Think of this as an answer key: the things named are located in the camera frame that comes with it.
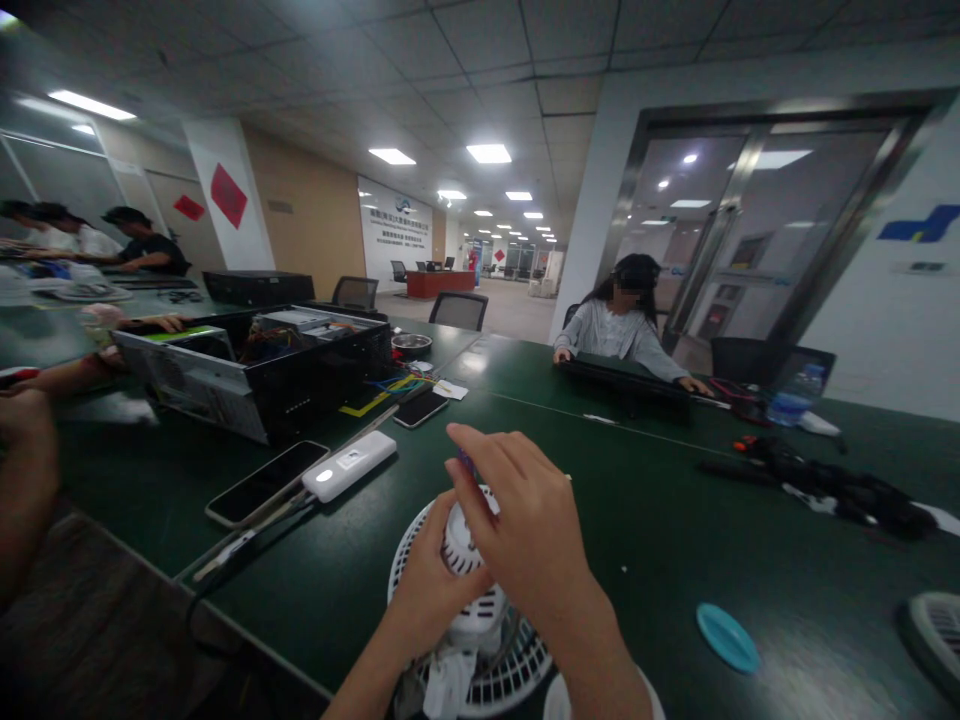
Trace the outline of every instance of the water bottle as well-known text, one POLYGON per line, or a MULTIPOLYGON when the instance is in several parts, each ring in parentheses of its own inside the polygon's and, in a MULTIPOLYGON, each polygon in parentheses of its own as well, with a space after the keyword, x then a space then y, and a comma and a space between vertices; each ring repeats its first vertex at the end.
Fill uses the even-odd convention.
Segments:
POLYGON ((767 408, 767 419, 777 425, 793 427, 813 407, 822 392, 823 368, 813 364, 804 365, 803 370, 794 375, 773 398, 767 408))

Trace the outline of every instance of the red paper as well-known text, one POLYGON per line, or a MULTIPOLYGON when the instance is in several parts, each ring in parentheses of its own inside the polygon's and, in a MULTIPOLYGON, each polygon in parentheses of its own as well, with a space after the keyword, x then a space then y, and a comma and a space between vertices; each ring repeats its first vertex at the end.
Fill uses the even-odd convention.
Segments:
POLYGON ((206 212, 206 210, 204 210, 203 208, 203 205, 201 205, 200 203, 194 202, 193 200, 188 198, 186 195, 181 195, 180 199, 173 204, 173 207, 179 210, 180 212, 182 212, 184 215, 186 215, 188 218, 190 218, 194 222, 202 218, 203 214, 206 212))
POLYGON ((210 182, 210 199, 220 208, 230 224, 239 230, 243 211, 247 207, 247 196, 220 163, 217 163, 213 180, 210 182))

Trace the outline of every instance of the open computer case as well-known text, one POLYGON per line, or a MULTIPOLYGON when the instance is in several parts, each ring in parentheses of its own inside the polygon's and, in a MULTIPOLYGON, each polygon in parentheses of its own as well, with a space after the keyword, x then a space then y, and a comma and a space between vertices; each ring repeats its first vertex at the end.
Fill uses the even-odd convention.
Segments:
POLYGON ((154 402, 277 445, 389 377, 390 335, 384 315, 304 303, 113 338, 154 402))

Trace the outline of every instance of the computer case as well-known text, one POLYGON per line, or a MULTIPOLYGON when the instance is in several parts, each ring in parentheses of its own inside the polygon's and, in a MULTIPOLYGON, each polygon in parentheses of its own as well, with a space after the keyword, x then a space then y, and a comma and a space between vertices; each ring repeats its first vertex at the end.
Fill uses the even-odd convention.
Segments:
POLYGON ((203 273, 210 297, 217 302, 265 307, 313 300, 313 278, 279 270, 223 270, 203 273))
POLYGON ((154 403, 268 445, 286 443, 369 392, 366 381, 394 374, 385 315, 311 303, 189 325, 222 329, 231 348, 157 341, 149 328, 118 330, 113 338, 154 403))

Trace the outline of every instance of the black shirt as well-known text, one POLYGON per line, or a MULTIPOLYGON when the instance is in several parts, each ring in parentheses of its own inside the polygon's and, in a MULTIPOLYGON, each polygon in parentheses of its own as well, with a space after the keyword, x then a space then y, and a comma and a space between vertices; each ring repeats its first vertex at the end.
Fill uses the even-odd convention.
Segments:
POLYGON ((131 240, 127 246, 120 252, 120 259, 124 262, 136 260, 150 253, 162 252, 170 256, 170 262, 166 265, 152 265, 143 268, 150 272, 163 273, 164 275, 186 275, 190 269, 190 263, 183 256, 180 247, 170 238, 165 238, 158 233, 142 240, 131 240))

